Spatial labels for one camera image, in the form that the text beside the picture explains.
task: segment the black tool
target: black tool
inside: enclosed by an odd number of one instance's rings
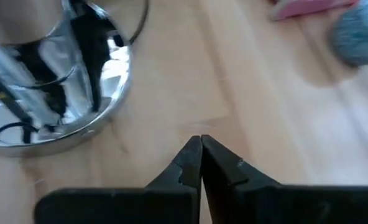
[[[368,223],[368,187],[282,185],[210,136],[193,136],[142,189],[52,192],[35,223],[199,223],[201,177],[213,223]]]

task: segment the wood grain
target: wood grain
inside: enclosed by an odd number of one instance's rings
[[[96,3],[136,29],[142,0]],[[54,156],[0,157],[0,224],[31,223],[35,202],[60,187],[145,186],[194,134],[283,183],[368,185],[368,67],[347,68],[326,43],[343,10],[271,22],[270,8],[153,0],[132,88],[103,132]]]

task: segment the gray ball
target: gray ball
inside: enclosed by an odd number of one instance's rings
[[[368,0],[345,12],[330,33],[336,55],[353,66],[368,65]]]

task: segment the wooden table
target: wooden table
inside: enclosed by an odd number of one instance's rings
[[[130,34],[142,0],[104,0]],[[60,187],[142,187],[195,134],[283,183],[368,185],[368,67],[325,36],[342,9],[282,22],[266,0],[152,0],[133,82],[104,131],[54,156],[0,157],[0,224]],[[210,223],[202,199],[201,222]]]

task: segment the pink object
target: pink object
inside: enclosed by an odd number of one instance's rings
[[[319,12],[333,7],[345,6],[357,0],[279,0],[272,9],[273,20],[285,19],[313,12]]]

